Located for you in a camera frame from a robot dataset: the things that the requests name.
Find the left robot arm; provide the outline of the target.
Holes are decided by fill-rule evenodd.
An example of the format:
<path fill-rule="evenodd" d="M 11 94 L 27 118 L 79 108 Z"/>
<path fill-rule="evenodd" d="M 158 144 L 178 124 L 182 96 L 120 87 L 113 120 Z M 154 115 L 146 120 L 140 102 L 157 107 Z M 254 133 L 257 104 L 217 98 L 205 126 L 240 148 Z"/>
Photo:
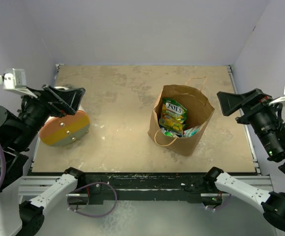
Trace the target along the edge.
<path fill-rule="evenodd" d="M 31 200 L 19 201 L 29 145 L 49 117 L 75 115 L 85 90 L 44 85 L 40 90 L 21 88 L 19 93 L 22 103 L 18 115 L 0 106 L 0 236 L 35 235 L 48 212 L 62 198 L 86 188 L 83 173 L 69 168 L 43 193 Z"/>

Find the green white chips bag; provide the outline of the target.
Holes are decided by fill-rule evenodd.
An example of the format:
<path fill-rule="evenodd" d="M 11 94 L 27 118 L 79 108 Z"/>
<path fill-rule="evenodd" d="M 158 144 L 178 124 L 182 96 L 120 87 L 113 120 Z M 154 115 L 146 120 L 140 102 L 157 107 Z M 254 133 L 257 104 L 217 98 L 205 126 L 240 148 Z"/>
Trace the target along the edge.
<path fill-rule="evenodd" d="M 195 135 L 196 133 L 198 133 L 201 130 L 201 127 L 202 127 L 202 125 L 198 125 L 198 126 L 184 130 L 182 133 L 182 137 L 189 138 L 189 137 Z"/>

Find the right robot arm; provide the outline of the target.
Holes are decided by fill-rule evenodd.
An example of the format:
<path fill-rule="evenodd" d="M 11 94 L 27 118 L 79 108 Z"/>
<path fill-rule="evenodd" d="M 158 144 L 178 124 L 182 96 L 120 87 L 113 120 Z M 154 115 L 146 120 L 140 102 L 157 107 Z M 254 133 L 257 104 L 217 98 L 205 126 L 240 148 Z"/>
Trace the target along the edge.
<path fill-rule="evenodd" d="M 218 92 L 224 116 L 241 109 L 238 124 L 251 125 L 268 155 L 269 161 L 283 162 L 279 170 L 285 174 L 285 121 L 282 108 L 285 97 L 273 99 L 260 89 L 243 94 Z M 208 192 L 229 193 L 259 210 L 268 223 L 285 232 L 285 193 L 266 191 L 242 182 L 223 170 L 213 167 L 204 175 Z"/>

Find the brown paper bag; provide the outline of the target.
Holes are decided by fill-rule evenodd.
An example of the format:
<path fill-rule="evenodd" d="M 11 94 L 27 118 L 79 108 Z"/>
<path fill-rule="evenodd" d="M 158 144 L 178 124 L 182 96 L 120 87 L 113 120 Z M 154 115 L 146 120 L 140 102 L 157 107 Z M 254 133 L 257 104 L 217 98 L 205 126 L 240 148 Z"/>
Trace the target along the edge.
<path fill-rule="evenodd" d="M 202 89 L 184 85 L 165 85 L 154 105 L 148 135 L 160 147 L 191 156 L 215 108 Z"/>

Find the green Fox's candy bag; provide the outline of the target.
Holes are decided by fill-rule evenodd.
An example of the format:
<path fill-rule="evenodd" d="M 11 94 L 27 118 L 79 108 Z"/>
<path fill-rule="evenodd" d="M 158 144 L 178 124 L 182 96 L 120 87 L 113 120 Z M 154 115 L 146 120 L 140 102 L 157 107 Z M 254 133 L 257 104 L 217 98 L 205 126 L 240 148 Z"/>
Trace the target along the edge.
<path fill-rule="evenodd" d="M 159 125 L 182 135 L 186 126 L 187 112 L 187 109 L 179 102 L 171 98 L 163 98 Z"/>

